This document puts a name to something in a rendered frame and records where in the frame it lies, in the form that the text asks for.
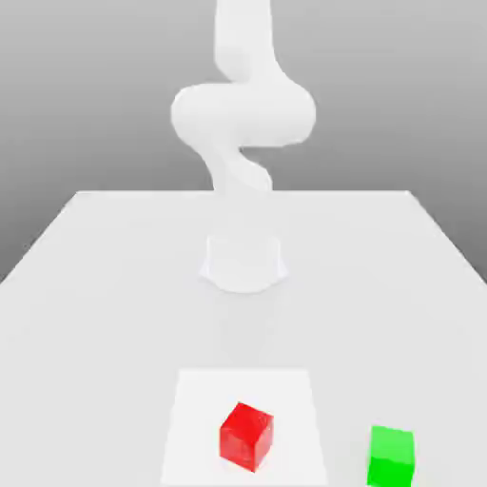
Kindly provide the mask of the small red cube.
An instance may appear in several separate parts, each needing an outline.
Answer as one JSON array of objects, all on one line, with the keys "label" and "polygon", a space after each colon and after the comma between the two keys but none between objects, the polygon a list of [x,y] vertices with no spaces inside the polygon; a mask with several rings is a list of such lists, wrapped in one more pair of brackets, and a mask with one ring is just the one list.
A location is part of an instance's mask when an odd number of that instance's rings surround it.
[{"label": "small red cube", "polygon": [[219,430],[219,454],[255,473],[274,439],[274,417],[238,402]]}]

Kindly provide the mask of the small green cube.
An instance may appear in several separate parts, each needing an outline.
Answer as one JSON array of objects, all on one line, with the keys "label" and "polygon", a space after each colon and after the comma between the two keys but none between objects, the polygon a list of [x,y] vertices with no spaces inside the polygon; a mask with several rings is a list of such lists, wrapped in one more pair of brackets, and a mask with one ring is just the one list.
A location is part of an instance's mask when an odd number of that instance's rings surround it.
[{"label": "small green cube", "polygon": [[415,468],[412,432],[378,425],[371,428],[366,478],[369,487],[411,487]]}]

